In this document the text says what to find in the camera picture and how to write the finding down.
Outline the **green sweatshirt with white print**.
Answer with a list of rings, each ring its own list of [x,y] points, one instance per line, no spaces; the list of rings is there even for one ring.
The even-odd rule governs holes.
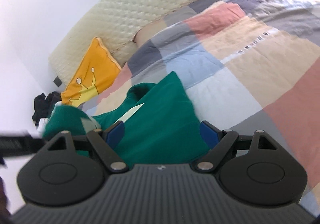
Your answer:
[[[128,166],[190,163],[209,151],[193,104],[175,72],[157,84],[132,86],[123,103],[107,113],[90,117],[76,107],[57,106],[42,136],[50,140],[64,130],[82,136],[96,127],[106,130],[125,116],[124,135],[112,138],[110,147]]]

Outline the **black and white clothes pile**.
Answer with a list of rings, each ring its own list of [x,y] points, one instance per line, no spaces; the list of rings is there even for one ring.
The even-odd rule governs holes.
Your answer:
[[[58,92],[52,92],[48,95],[42,93],[35,97],[32,120],[39,134],[43,134],[54,108],[60,104],[61,94]]]

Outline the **orange crown pillow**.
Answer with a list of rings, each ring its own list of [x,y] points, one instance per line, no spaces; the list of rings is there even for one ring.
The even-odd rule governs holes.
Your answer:
[[[99,37],[94,37],[74,76],[61,93],[64,105],[79,107],[112,86],[121,66]]]

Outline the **patchwork colour block duvet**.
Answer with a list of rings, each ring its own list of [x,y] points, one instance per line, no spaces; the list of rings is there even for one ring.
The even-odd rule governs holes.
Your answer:
[[[308,174],[301,205],[319,214],[319,0],[217,2],[155,34],[82,110],[112,111],[131,86],[170,72],[200,120],[263,129],[287,149]]]

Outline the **black wall socket by bed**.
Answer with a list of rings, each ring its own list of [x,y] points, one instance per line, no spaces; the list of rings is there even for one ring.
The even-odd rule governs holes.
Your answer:
[[[62,81],[56,77],[53,81],[53,83],[57,86],[57,87],[60,87],[62,85]]]

